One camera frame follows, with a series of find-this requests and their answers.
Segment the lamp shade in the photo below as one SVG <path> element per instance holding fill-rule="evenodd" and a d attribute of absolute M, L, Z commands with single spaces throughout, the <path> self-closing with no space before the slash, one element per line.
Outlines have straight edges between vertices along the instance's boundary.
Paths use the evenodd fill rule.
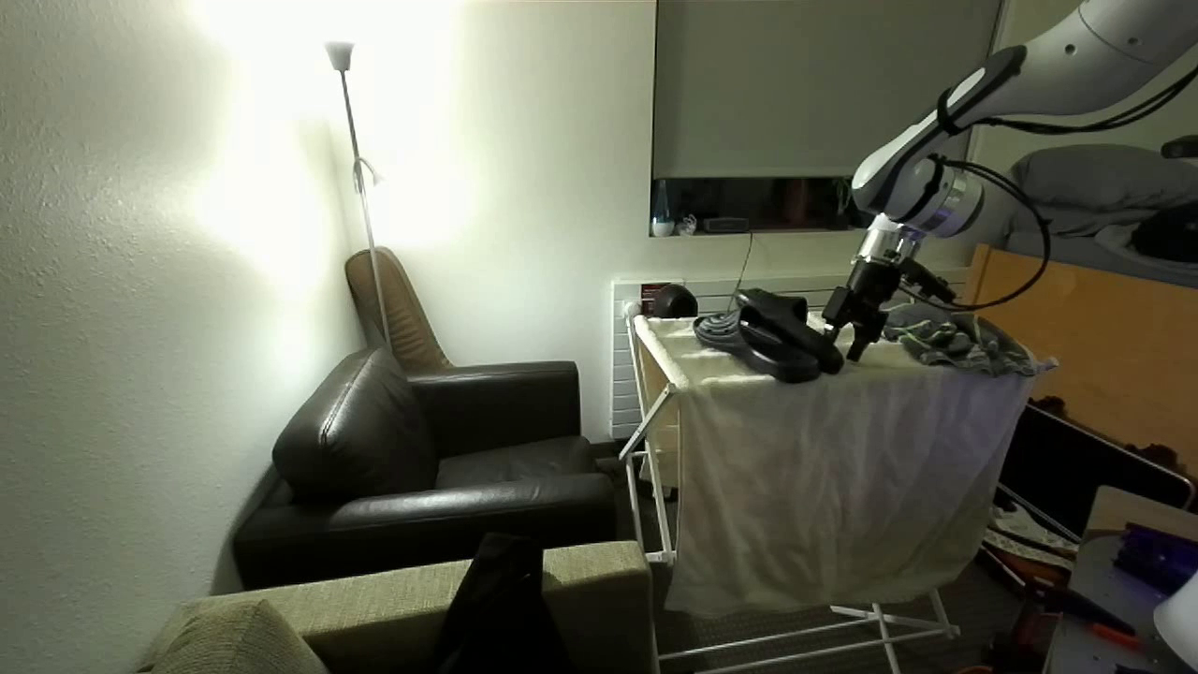
<path fill-rule="evenodd" d="M 1198 572 L 1152 609 L 1159 639 L 1198 670 Z"/>

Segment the dark cloth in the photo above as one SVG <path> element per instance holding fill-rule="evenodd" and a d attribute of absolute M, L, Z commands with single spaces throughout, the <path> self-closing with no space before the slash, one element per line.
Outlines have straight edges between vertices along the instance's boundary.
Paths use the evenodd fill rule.
<path fill-rule="evenodd" d="M 492 532 L 466 572 L 439 635 L 439 674 L 569 674 L 542 603 L 542 548 Z"/>

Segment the black chair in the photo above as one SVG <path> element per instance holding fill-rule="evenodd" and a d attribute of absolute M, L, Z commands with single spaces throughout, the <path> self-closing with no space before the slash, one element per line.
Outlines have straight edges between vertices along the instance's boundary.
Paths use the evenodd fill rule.
<path fill-rule="evenodd" d="M 613 484 L 579 439 L 573 363 L 406 376 L 356 353 L 272 447 L 235 527 L 248 589 L 472 559 L 487 532 L 613 540 Z"/>

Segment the armchair armrest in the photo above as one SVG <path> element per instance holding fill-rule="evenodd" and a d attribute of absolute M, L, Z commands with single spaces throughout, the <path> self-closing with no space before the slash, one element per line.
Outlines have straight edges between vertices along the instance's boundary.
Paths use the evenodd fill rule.
<path fill-rule="evenodd" d="M 248 589 L 380 572 L 472 559 L 487 532 L 524 532 L 542 548 L 613 535 L 613 487 L 598 472 L 356 498 L 305 510 L 268 495 L 235 527 Z"/>
<path fill-rule="evenodd" d="M 579 434 L 578 363 L 492 363 L 409 376 L 439 454 Z"/>

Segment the armchair backrest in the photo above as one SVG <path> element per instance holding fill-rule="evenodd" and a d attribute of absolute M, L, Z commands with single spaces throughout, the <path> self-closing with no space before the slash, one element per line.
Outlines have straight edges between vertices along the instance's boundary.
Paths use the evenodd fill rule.
<path fill-rule="evenodd" d="M 439 332 L 422 316 L 422 302 L 397 252 L 367 248 L 350 253 L 346 282 L 370 343 L 383 343 L 388 332 L 395 358 L 412 376 L 454 366 L 442 353 Z"/>

